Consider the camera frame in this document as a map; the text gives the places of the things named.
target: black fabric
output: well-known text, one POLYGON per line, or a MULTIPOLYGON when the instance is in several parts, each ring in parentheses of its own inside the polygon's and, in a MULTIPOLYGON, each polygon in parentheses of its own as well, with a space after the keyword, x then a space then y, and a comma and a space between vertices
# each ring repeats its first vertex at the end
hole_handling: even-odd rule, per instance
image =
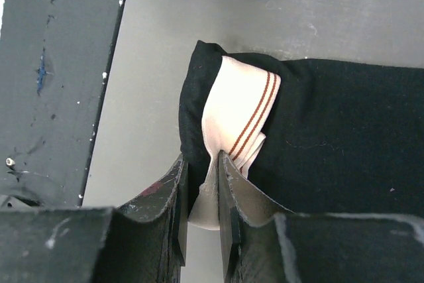
POLYGON ((424 216, 424 70, 256 53, 198 42, 180 98, 190 209, 209 165, 201 116, 222 55, 282 79, 249 180, 296 212, 424 216))

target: metal screw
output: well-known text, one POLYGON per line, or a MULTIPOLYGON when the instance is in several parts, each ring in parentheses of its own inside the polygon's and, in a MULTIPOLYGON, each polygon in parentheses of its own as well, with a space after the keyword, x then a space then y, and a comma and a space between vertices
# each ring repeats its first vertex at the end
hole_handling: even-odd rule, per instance
POLYGON ((13 167, 15 165, 15 161, 12 158, 6 158, 6 166, 13 167))

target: brown stripe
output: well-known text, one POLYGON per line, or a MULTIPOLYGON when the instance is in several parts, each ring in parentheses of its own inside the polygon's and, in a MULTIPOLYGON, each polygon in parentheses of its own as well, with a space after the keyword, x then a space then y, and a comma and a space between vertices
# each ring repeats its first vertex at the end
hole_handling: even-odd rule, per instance
POLYGON ((229 155, 230 155, 230 156, 233 154, 233 152, 234 152, 234 150, 236 149, 237 145, 239 144, 239 142, 240 142, 241 138, 243 137, 243 135, 245 134, 245 132, 246 132, 246 131, 247 131, 247 129, 249 128, 249 125, 252 123, 253 118, 256 116, 257 112, 259 111, 260 106, 261 106, 262 102, 263 102, 263 101, 264 101, 264 99, 265 99, 266 91, 268 90, 268 86, 269 86, 269 84, 270 84, 270 73, 269 73, 269 72, 267 72, 266 85, 265 85, 264 92, 262 93, 262 97, 260 98, 259 104, 258 104, 258 106, 256 107, 256 109, 254 110, 254 113, 253 113, 252 117, 249 119, 249 122, 246 124, 246 126, 245 126, 245 127, 244 127, 244 129, 242 130, 241 134, 238 136, 238 138, 237 138, 237 140, 236 140, 236 143, 234 144, 234 146, 233 146, 233 147, 232 147, 232 149, 230 150, 230 153, 229 153, 229 155))
POLYGON ((270 102, 271 102, 272 94, 274 94, 274 90, 275 90, 275 88, 276 88, 276 82, 277 82, 277 81, 276 81, 276 75, 275 75, 275 74, 273 74, 273 75, 274 75, 274 83, 272 84, 271 94, 270 94, 270 96, 268 96, 268 100, 266 101, 265 107, 264 107, 264 109, 262 110, 262 112, 261 112, 261 114, 260 114, 260 116, 259 116, 259 119, 257 120, 256 124, 253 126, 253 129, 251 130, 250 134, 247 136, 247 139, 244 141, 243 145, 241 146, 241 148, 240 148, 240 150, 238 151, 238 153, 236 154, 236 156, 234 156, 233 160, 236 160, 236 159, 237 159, 237 157, 239 157, 239 156, 240 156, 241 152, 243 151, 244 147, 246 146, 247 142, 249 141, 249 138, 252 136, 252 134, 253 134, 254 130, 257 128, 257 126, 259 125, 260 120, 261 120, 261 119, 262 119, 262 117, 264 116, 264 114, 265 114, 265 110, 268 108, 268 105, 269 105, 269 104, 270 104, 270 102))

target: blue paint mark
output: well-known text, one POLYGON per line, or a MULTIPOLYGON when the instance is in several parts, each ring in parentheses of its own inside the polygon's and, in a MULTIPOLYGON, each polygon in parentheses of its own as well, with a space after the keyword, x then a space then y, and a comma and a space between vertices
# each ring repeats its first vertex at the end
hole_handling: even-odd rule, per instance
POLYGON ((47 74, 45 56, 46 56, 46 48, 43 48, 41 58, 40 58, 40 67, 38 69, 38 79, 37 79, 37 94, 38 95, 40 95, 40 92, 43 86, 44 77, 47 74))

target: gray floor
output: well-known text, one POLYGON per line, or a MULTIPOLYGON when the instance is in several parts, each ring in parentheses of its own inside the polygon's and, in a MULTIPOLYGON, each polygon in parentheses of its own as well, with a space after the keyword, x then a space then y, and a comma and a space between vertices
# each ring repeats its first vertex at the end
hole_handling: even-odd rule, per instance
MULTIPOLYGON (((197 39, 280 59, 424 65, 421 0, 127 0, 85 205, 119 205, 179 153, 178 97, 197 39)), ((182 282, 222 282, 219 234, 189 228, 182 282)))

